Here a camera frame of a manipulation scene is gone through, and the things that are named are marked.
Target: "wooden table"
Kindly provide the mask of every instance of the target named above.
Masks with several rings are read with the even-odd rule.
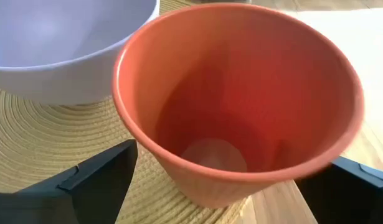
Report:
[[[366,115],[342,156],[383,170],[383,9],[354,12],[287,12],[330,38],[362,81]],[[317,223],[293,181],[250,197],[237,224]]]

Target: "cup bottom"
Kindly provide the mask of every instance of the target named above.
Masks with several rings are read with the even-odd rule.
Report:
[[[191,143],[181,157],[205,167],[247,172],[247,163],[240,151],[222,139],[199,139]]]

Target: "straw placemat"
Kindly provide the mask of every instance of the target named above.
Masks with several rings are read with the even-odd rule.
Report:
[[[161,13],[190,4],[161,0]],[[0,90],[0,192],[32,185],[128,138],[111,99],[50,106]],[[233,223],[244,204],[217,210],[194,205],[140,148],[117,223]]]

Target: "round placemat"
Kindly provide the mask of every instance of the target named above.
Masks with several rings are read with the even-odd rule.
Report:
[[[161,13],[192,4],[161,0]],[[15,192],[132,138],[111,98],[77,106],[42,105],[0,90],[0,192]],[[245,200],[208,209],[178,191],[141,146],[117,223],[233,223]]]

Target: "white bowl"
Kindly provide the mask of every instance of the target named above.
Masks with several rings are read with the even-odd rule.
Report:
[[[121,46],[159,0],[0,0],[0,88],[41,103],[111,94]]]

